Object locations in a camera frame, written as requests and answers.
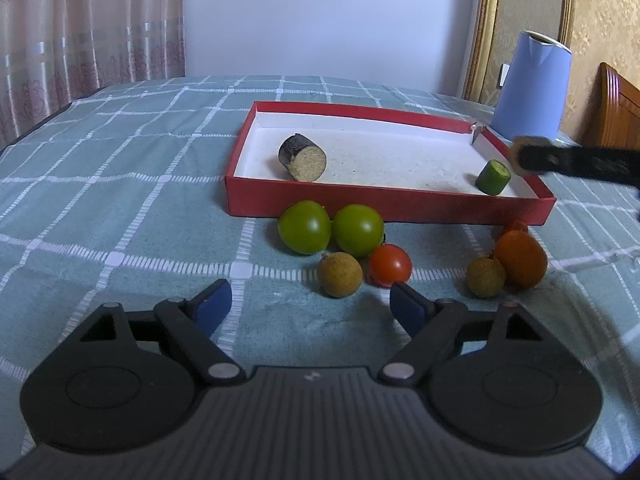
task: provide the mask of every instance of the green cucumber piece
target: green cucumber piece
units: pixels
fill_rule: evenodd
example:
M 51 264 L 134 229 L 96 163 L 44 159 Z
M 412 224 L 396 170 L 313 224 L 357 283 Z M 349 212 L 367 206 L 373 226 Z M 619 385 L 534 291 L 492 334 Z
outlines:
M 476 178 L 476 187 L 487 195 L 500 195 L 511 180 L 511 171 L 499 160 L 490 160 Z

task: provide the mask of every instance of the black cylindrical vegetable piece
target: black cylindrical vegetable piece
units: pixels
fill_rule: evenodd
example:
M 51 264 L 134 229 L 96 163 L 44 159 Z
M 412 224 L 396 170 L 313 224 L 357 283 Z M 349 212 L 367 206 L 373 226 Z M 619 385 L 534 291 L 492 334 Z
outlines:
M 487 195 L 500 195 L 511 179 L 511 171 L 499 160 L 490 160 L 476 178 L 476 187 Z
M 282 143 L 278 160 L 300 182 L 313 182 L 326 169 L 324 151 L 301 134 L 293 134 Z

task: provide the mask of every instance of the wooden headboard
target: wooden headboard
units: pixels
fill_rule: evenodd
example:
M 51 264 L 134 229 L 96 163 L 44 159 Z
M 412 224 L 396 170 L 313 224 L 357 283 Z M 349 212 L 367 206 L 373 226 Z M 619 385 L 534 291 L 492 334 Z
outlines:
M 640 90 L 604 62 L 600 78 L 600 108 L 582 143 L 640 150 Z

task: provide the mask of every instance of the blue kettle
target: blue kettle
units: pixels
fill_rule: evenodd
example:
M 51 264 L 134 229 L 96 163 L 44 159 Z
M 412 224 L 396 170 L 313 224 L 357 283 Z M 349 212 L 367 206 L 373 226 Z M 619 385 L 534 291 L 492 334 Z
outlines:
M 491 127 L 501 136 L 558 136 L 571 51 L 559 41 L 526 30 L 520 33 L 513 60 L 498 97 Z

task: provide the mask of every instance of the gold door frame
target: gold door frame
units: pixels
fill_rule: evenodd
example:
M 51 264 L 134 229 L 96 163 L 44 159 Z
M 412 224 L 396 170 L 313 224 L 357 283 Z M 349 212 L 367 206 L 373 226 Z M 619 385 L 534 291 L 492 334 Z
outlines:
M 482 86 L 489 64 L 491 47 L 494 42 L 495 20 L 499 0 L 480 0 L 476 15 L 476 32 L 471 50 L 471 58 L 466 70 L 465 90 L 462 97 L 468 101 L 480 101 Z M 574 0 L 562 0 L 562 15 L 558 30 L 558 41 L 570 46 L 574 28 Z

